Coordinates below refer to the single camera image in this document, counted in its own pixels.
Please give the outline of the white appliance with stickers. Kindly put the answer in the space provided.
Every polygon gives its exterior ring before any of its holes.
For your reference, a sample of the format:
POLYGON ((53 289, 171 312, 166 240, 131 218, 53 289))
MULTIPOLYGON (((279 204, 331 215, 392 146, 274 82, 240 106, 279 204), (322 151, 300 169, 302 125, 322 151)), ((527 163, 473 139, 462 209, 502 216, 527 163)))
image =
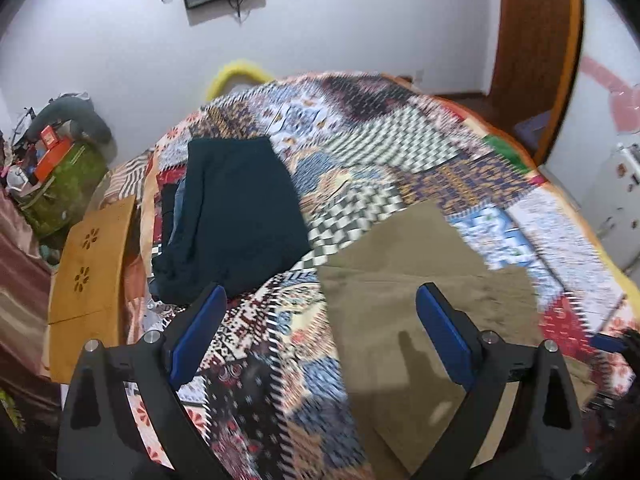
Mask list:
POLYGON ((626 271, 639 259, 639 145, 618 144, 580 211, 611 260, 626 271))

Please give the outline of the grey plush pillow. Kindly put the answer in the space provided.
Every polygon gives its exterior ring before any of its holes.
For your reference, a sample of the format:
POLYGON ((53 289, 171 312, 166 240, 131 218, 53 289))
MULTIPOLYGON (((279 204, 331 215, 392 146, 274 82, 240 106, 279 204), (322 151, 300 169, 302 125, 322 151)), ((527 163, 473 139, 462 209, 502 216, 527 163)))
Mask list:
POLYGON ((88 139, 95 144, 109 144, 111 129, 94 110, 91 100, 79 96, 60 96, 43 107, 26 130, 29 142, 36 142, 47 126, 72 122, 70 128, 74 140, 88 139))

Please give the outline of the orange box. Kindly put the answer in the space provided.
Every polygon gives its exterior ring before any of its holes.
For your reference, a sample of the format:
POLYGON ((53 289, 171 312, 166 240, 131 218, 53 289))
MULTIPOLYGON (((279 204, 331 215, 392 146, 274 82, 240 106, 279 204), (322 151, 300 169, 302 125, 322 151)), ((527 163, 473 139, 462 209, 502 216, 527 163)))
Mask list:
POLYGON ((46 151, 38 160, 35 177, 39 182, 43 182, 73 146, 73 140, 64 134, 59 136, 52 126, 42 129, 40 139, 46 151))

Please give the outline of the green patterned storage bag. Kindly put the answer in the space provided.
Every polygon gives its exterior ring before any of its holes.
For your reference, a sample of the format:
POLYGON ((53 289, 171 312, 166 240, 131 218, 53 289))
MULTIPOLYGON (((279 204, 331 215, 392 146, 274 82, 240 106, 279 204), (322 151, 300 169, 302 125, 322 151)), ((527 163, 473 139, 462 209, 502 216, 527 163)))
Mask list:
POLYGON ((16 199, 35 237, 43 240, 79 222, 106 170, 92 144, 74 143, 43 183, 16 199))

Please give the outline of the dark navy folded garment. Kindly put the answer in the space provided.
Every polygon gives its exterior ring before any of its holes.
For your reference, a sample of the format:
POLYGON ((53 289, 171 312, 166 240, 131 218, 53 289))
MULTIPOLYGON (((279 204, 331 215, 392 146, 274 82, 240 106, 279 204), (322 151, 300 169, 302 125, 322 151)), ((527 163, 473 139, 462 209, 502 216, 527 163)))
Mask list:
POLYGON ((152 260, 151 292, 190 304, 216 283, 236 297, 309 251, 296 189, 268 138, 194 139, 175 235, 152 260))

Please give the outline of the colourful patchwork bed quilt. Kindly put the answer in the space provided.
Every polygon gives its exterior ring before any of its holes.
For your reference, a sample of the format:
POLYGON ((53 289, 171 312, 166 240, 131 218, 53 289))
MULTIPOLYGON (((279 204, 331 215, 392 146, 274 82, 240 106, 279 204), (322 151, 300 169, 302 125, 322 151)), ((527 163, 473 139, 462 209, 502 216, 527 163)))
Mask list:
POLYGON ((160 252, 160 191, 195 138, 265 136, 291 174, 311 250, 234 300, 180 399, 235 479, 370 479, 317 273, 407 206, 436 205, 487 269, 522 268, 544 336, 588 364, 588 334, 636 326, 638 289, 577 210, 472 113, 380 76, 325 73, 222 96, 116 168, 105 200, 141 210, 160 252))

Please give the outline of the brown wooden door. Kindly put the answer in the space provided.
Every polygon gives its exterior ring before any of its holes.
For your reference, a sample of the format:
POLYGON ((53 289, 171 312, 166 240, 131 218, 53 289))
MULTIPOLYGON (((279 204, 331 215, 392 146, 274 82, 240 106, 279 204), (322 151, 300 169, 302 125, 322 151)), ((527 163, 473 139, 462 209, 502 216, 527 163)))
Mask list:
POLYGON ((498 127, 540 114, 547 122, 535 140, 518 142, 540 165, 559 134, 575 80, 584 0, 500 0, 498 44, 489 99, 498 127))

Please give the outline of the olive khaki pants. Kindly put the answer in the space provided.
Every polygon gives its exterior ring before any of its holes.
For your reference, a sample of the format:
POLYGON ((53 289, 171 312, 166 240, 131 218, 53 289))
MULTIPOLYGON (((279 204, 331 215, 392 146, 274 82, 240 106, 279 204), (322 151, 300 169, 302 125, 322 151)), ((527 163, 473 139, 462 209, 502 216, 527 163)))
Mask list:
MULTIPOLYGON (((525 271, 488 270, 431 203, 374 226, 324 264, 319 280, 358 437, 379 479, 417 479, 465 397, 416 313, 421 285, 435 284, 479 330, 509 344, 547 339, 525 271)), ((564 361, 580 409, 591 385, 575 361, 564 361)), ((506 385, 478 464, 494 457, 516 390, 506 385)))

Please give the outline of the pink striped curtain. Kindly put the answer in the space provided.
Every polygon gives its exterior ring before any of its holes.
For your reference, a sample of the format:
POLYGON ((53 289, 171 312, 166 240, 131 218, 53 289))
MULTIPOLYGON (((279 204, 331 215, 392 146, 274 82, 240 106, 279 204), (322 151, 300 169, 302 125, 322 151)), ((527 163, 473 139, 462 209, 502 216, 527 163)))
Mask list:
POLYGON ((1 381, 38 408, 60 407, 58 387, 43 375, 51 271, 32 228, 1 197, 1 381))

